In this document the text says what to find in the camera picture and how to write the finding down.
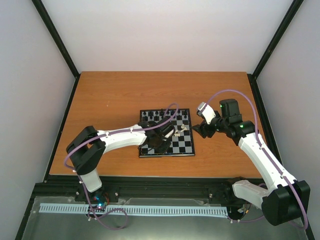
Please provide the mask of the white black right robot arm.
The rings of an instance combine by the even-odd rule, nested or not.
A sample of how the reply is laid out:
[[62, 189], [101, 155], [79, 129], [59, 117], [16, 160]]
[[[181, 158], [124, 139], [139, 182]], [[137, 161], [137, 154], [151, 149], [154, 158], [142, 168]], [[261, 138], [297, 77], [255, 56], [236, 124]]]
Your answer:
[[252, 161], [266, 187], [250, 183], [241, 177], [231, 181], [232, 196], [243, 199], [262, 210], [266, 220], [273, 226], [303, 218], [308, 223], [307, 209], [310, 187], [298, 181], [277, 160], [264, 143], [257, 127], [250, 120], [244, 121], [235, 99], [220, 101], [221, 111], [205, 102], [197, 107], [197, 115], [203, 118], [193, 129], [203, 138], [224, 133], [232, 139]]

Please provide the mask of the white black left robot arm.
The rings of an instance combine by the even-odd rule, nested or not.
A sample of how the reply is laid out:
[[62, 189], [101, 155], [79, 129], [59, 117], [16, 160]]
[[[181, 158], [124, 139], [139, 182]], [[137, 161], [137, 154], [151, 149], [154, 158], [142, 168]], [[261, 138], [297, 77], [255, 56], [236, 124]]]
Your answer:
[[168, 116], [159, 122], [141, 121], [133, 126], [115, 130], [96, 130], [92, 125], [85, 127], [67, 146], [66, 165], [79, 176], [92, 201], [103, 198], [104, 188], [97, 166], [107, 152], [129, 146], [145, 146], [164, 154], [171, 145], [176, 129]]

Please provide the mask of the black silver chess board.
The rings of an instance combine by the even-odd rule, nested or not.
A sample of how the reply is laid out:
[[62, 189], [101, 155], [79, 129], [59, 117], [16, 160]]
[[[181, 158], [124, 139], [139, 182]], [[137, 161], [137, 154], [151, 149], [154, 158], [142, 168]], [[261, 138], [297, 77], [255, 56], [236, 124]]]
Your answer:
[[[140, 121], [158, 123], [165, 116], [167, 118], [171, 117], [175, 111], [175, 109], [169, 109], [168, 111], [164, 109], [144, 109], [140, 111]], [[159, 153], [146, 144], [138, 148], [140, 158], [195, 156], [190, 110], [188, 108], [180, 108], [171, 123], [175, 128], [175, 133], [166, 152]]]

